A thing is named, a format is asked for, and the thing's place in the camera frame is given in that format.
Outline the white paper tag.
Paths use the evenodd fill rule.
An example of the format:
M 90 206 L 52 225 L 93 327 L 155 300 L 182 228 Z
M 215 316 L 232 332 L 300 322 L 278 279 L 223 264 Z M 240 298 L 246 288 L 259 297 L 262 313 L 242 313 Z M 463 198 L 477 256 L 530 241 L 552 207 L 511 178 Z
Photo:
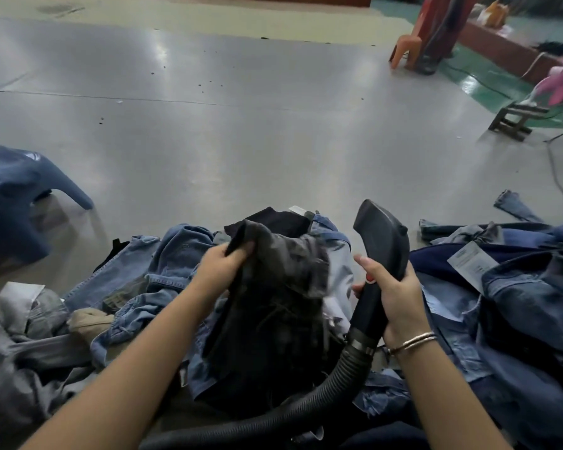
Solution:
M 465 244 L 447 261 L 479 293 L 483 293 L 483 275 L 499 265 L 474 241 Z

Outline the red and dark hanging cloth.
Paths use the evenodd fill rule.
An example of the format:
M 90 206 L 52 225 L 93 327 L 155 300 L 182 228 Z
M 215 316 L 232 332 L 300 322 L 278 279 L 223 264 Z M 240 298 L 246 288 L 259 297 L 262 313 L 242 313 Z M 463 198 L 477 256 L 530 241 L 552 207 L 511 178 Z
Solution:
M 421 37 L 421 51 L 414 71 L 433 75 L 448 59 L 478 0 L 424 0 L 415 32 Z

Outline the silver wrist bangles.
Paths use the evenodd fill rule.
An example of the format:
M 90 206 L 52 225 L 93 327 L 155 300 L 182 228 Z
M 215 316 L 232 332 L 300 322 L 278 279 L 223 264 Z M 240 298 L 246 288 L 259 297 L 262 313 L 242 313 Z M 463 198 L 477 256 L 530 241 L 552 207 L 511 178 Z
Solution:
M 405 352 L 406 350 L 409 350 L 411 348 L 415 348 L 417 346 L 420 346 L 424 343 L 433 341 L 435 339 L 437 339 L 437 335 L 434 332 L 422 333 L 420 335 L 417 335 L 416 337 L 413 337 L 410 340 L 403 342 L 401 345 L 399 345 L 396 348 L 385 347 L 385 354 L 388 357 L 393 357 L 393 356 L 396 356 L 399 353 Z

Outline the pile of dark blue denim garments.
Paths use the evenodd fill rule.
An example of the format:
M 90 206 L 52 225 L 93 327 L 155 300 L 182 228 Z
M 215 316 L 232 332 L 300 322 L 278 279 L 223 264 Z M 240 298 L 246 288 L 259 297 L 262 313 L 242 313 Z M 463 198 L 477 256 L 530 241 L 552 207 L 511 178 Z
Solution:
M 563 450 L 563 225 L 441 226 L 411 252 L 432 329 L 491 418 L 527 450 Z M 447 259 L 470 241 L 499 263 L 476 291 Z

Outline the person's left hand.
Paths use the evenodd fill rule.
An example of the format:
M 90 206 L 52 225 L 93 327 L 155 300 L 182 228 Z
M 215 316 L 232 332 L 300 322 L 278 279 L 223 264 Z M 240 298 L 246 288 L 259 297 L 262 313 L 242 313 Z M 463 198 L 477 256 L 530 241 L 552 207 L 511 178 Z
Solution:
M 203 303 L 214 303 L 228 290 L 248 258 L 223 258 L 219 245 L 207 250 L 188 286 L 190 293 Z

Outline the person's left forearm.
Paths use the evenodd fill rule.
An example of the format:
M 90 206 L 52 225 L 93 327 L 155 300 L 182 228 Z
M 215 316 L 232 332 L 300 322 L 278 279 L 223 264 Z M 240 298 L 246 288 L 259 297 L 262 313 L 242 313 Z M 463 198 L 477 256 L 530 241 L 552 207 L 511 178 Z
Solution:
M 19 450 L 137 450 L 198 324 L 231 280 L 195 278 Z

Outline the person's right forearm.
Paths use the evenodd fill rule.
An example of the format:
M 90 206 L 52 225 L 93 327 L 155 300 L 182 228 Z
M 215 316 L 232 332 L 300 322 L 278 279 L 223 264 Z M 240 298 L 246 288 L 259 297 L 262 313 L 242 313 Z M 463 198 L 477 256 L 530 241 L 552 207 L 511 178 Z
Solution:
M 431 450 L 513 450 L 436 339 L 396 357 Z

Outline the black steamer nozzle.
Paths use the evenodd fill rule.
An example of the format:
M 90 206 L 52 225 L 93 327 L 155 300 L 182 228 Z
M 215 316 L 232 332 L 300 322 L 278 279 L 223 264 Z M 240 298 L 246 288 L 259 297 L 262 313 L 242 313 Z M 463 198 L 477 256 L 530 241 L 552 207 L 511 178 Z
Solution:
M 391 212 L 365 199 L 358 209 L 353 229 L 361 236 L 367 256 L 401 281 L 410 251 L 407 228 Z M 347 341 L 372 356 L 387 324 L 381 289 L 374 279 L 367 279 L 353 311 Z

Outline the low wooden platform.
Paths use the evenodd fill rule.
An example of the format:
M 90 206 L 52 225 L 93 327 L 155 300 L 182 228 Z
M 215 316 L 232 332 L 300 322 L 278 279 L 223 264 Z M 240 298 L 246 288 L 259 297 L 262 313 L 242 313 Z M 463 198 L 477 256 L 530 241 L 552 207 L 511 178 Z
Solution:
M 499 33 L 472 20 L 465 23 L 458 44 L 533 86 L 547 77 L 553 67 L 563 67 L 563 57 L 547 52 L 542 54 L 532 42 L 521 39 L 514 32 Z

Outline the person's right hand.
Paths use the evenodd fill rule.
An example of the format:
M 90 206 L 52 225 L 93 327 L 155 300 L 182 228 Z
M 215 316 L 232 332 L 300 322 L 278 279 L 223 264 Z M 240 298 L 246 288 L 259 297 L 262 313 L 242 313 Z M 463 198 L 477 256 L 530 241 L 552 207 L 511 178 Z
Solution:
M 432 332 L 420 281 L 411 262 L 407 262 L 405 275 L 400 281 L 381 265 L 381 279 L 375 285 L 381 289 L 381 304 L 388 319 L 383 332 L 386 347 L 396 348 L 417 335 Z

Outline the pile of grey garments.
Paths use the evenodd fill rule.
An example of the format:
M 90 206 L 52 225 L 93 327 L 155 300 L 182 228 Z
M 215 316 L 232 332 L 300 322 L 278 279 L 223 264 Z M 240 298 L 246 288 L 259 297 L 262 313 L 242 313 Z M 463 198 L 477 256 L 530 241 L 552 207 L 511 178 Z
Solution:
M 0 291 L 0 434 L 43 423 L 97 375 L 90 343 L 113 315 L 68 311 L 43 285 L 7 282 Z

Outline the orange bag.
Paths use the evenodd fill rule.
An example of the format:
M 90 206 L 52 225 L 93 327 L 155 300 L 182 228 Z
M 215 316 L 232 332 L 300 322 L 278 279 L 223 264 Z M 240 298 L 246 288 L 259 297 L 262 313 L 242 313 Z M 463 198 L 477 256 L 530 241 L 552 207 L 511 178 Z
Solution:
M 510 14 L 510 6 L 499 0 L 485 7 L 478 16 L 477 22 L 486 28 L 501 30 Z

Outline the blue denim strip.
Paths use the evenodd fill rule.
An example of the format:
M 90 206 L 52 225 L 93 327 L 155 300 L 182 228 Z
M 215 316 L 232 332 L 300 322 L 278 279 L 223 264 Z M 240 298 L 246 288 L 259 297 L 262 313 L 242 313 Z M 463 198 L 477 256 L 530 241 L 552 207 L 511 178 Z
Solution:
M 520 198 L 517 192 L 504 190 L 493 203 L 496 209 L 508 213 L 519 222 L 540 223 L 544 221 L 538 217 Z

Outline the dark grey garment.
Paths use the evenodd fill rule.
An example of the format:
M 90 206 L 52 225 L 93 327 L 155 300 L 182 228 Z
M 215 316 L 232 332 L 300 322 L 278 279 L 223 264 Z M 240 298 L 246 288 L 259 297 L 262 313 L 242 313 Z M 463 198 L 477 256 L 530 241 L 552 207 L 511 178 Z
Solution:
M 320 236 L 288 237 L 249 219 L 228 251 L 251 242 L 207 336 L 209 386 L 195 399 L 233 418 L 281 406 L 320 382 L 328 351 L 323 298 L 330 260 Z

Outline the orange plastic chair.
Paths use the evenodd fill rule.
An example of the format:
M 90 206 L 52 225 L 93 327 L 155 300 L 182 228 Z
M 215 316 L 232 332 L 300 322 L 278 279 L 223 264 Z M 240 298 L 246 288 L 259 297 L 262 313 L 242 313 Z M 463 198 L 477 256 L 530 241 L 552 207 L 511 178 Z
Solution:
M 414 71 L 426 33 L 426 16 L 426 13 L 421 12 L 413 27 L 413 31 L 408 35 L 402 35 L 398 38 L 389 59 L 390 68 L 392 70 L 397 69 L 400 62 L 405 59 L 405 68 Z

